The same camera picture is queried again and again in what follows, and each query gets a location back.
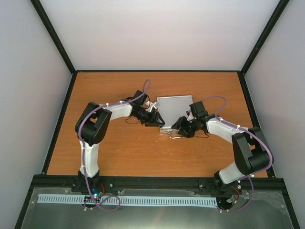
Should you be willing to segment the aluminium poker case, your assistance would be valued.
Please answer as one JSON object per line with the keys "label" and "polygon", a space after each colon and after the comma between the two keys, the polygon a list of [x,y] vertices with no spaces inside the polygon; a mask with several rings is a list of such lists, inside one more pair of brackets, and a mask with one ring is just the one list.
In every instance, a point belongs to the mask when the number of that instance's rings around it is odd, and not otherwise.
{"label": "aluminium poker case", "polygon": [[172,129],[172,125],[182,117],[188,117],[189,105],[193,103],[191,95],[158,97],[158,112],[165,121],[163,127],[160,127],[161,134],[168,134],[170,139],[184,138],[178,134],[178,130]]}

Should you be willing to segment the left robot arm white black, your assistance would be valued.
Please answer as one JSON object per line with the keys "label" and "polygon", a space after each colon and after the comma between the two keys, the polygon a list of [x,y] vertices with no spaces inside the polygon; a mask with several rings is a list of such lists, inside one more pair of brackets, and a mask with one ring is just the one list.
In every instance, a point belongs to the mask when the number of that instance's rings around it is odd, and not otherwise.
{"label": "left robot arm white black", "polygon": [[152,103],[148,95],[138,90],[113,104],[87,104],[80,116],[75,132],[81,144],[81,167],[74,180],[74,191],[94,192],[99,186],[99,145],[106,135],[109,122],[121,117],[135,117],[145,126],[162,127],[165,121],[157,111],[158,103]]}

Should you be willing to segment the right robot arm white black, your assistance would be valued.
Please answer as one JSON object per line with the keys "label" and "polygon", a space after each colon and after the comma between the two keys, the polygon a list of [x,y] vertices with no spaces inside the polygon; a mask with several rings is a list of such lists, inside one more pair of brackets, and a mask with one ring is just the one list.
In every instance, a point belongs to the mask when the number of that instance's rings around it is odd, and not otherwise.
{"label": "right robot arm white black", "polygon": [[214,188],[218,193],[224,193],[237,180],[268,170],[274,162],[264,134],[258,127],[248,129],[209,115],[202,118],[182,116],[172,129],[185,138],[192,138],[195,132],[202,130],[232,144],[234,162],[214,174]]}

